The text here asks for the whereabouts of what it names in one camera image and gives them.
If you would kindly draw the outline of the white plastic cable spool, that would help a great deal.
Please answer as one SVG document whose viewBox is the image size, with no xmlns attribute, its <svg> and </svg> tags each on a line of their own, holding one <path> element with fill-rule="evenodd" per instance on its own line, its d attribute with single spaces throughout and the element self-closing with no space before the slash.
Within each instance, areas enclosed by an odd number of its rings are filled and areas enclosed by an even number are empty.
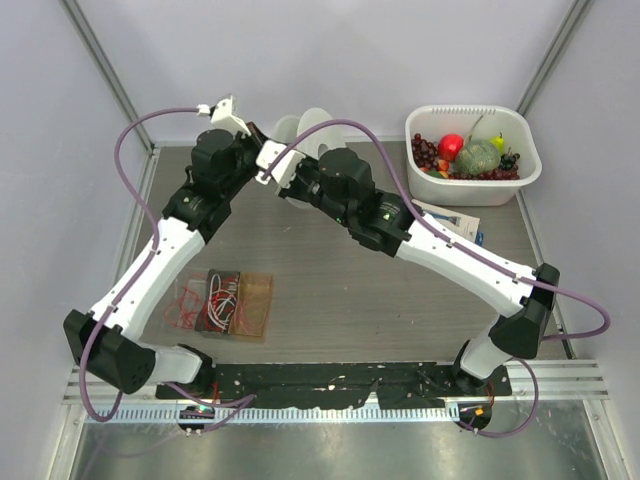
<svg viewBox="0 0 640 480">
<path fill-rule="evenodd" d="M 272 139 L 282 144 L 289 144 L 312 127 L 332 119 L 333 117 L 326 110 L 319 107 L 309 108 L 299 116 L 287 115 L 276 123 Z M 331 126 L 310 135 L 300 142 L 296 149 L 318 160 L 329 150 L 345 147 L 346 142 L 341 128 Z"/>
</svg>

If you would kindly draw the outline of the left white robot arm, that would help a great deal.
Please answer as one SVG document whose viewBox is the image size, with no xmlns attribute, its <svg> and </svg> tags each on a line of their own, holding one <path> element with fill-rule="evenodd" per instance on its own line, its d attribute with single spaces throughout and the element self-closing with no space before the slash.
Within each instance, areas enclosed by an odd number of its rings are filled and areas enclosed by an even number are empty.
<svg viewBox="0 0 640 480">
<path fill-rule="evenodd" d="M 231 214 L 231 202 L 259 171 L 267 138 L 254 123 L 223 121 L 200 134 L 187 181 L 170 197 L 152 236 L 116 285 L 88 312 L 63 322 L 72 356 L 122 394 L 147 384 L 177 383 L 190 398 L 213 385 L 210 356 L 186 345 L 159 347 L 140 341 L 168 287 Z"/>
</svg>

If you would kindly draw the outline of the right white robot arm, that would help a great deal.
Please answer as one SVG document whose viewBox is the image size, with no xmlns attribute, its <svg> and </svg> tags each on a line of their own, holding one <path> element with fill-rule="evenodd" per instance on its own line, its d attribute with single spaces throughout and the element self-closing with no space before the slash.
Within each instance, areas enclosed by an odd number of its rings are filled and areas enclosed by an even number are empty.
<svg viewBox="0 0 640 480">
<path fill-rule="evenodd" d="M 496 319 L 455 359 L 457 391 L 475 394 L 504 362 L 537 356 L 555 304 L 555 267 L 512 264 L 455 234 L 402 196 L 376 188 L 370 165 L 348 148 L 319 159 L 292 150 L 276 158 L 270 174 L 280 197 L 325 213 L 361 246 L 427 267 L 495 309 Z"/>
</svg>

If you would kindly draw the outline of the dark red grape bunch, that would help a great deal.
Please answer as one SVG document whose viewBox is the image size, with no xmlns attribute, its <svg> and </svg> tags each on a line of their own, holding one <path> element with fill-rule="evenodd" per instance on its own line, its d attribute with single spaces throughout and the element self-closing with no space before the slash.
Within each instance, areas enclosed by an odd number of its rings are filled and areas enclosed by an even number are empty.
<svg viewBox="0 0 640 480">
<path fill-rule="evenodd" d="M 426 140 L 420 133 L 414 134 L 411 139 L 411 152 L 414 163 L 421 170 L 438 169 L 438 147 L 433 142 Z"/>
</svg>

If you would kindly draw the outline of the red apple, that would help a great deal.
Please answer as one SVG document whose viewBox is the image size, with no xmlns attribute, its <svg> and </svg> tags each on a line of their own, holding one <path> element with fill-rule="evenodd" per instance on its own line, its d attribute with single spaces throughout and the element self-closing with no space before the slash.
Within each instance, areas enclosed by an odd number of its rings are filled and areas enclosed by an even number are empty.
<svg viewBox="0 0 640 480">
<path fill-rule="evenodd" d="M 447 162 L 454 162 L 464 146 L 464 138 L 458 134 L 444 135 L 438 143 L 439 157 Z"/>
</svg>

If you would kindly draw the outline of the white plastic basket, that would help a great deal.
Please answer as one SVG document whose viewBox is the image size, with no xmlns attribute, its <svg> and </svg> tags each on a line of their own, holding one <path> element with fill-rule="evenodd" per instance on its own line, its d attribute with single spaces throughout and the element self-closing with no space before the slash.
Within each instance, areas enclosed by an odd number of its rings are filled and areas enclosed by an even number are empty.
<svg viewBox="0 0 640 480">
<path fill-rule="evenodd" d="M 438 179 L 423 172 L 413 159 L 411 141 L 420 134 L 429 141 L 446 134 L 489 139 L 502 135 L 505 149 L 520 155 L 515 180 Z M 519 113 L 492 105 L 427 105 L 405 121 L 407 179 L 413 198 L 441 206 L 500 206 L 535 182 L 542 173 L 529 124 Z"/>
</svg>

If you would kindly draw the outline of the blue white razor box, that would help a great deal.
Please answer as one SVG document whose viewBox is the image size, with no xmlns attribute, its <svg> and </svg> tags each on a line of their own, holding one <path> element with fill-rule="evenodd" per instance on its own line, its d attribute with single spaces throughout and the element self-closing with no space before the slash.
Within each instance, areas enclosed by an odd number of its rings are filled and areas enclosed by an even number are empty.
<svg viewBox="0 0 640 480">
<path fill-rule="evenodd" d="M 480 219 L 478 217 L 462 214 L 418 200 L 413 200 L 412 203 L 457 235 L 466 238 L 478 246 L 483 245 L 484 233 L 480 231 Z"/>
</svg>

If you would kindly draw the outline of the green netted melon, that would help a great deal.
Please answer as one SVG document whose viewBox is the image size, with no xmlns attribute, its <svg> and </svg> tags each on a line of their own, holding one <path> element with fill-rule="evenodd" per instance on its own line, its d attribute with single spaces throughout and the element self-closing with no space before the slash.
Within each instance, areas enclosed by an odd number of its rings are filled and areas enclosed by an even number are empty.
<svg viewBox="0 0 640 480">
<path fill-rule="evenodd" d="M 497 168 L 500 150 L 489 140 L 471 140 L 458 152 L 455 168 L 461 174 L 479 175 Z"/>
</svg>

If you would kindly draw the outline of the yellow pear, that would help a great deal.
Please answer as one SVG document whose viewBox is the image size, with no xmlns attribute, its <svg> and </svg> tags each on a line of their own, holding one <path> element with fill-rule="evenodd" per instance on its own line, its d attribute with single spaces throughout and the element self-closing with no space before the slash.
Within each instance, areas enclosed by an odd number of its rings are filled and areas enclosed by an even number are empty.
<svg viewBox="0 0 640 480">
<path fill-rule="evenodd" d="M 490 139 L 490 143 L 494 145 L 501 155 L 505 153 L 505 139 L 502 133 L 499 133 L 497 136 L 494 136 Z"/>
</svg>

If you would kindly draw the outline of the black grape bunch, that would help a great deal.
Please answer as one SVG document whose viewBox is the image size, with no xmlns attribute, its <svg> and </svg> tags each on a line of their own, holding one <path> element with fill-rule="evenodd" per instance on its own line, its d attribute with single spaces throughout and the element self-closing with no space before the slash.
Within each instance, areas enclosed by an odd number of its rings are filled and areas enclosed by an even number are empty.
<svg viewBox="0 0 640 480">
<path fill-rule="evenodd" d="M 508 150 L 501 156 L 500 169 L 503 171 L 512 171 L 517 169 L 517 162 L 520 159 L 520 154 Z"/>
</svg>

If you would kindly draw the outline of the red grapes front row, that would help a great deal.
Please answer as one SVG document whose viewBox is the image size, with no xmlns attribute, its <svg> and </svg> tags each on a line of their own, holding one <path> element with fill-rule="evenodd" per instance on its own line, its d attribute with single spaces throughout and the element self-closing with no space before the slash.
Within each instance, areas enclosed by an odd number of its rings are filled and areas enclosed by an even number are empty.
<svg viewBox="0 0 640 480">
<path fill-rule="evenodd" d="M 501 168 L 496 168 L 489 172 L 480 173 L 477 175 L 471 175 L 468 173 L 460 173 L 460 172 L 452 172 L 449 174 L 448 178 L 450 180 L 461 180 L 461 181 L 511 181 L 511 180 L 519 180 L 520 176 L 516 169 L 503 170 Z"/>
</svg>

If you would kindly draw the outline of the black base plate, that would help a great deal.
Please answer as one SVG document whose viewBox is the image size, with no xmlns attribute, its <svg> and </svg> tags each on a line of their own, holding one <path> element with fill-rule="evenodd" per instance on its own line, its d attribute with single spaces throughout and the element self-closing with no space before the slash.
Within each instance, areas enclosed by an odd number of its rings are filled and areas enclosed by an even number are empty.
<svg viewBox="0 0 640 480">
<path fill-rule="evenodd" d="M 223 404 L 248 396 L 252 408 L 345 410 L 364 406 L 375 394 L 383 410 L 439 407 L 446 398 L 508 397 L 508 371 L 487 380 L 463 379 L 451 364 L 437 362 L 218 364 L 179 387 L 198 399 Z"/>
</svg>

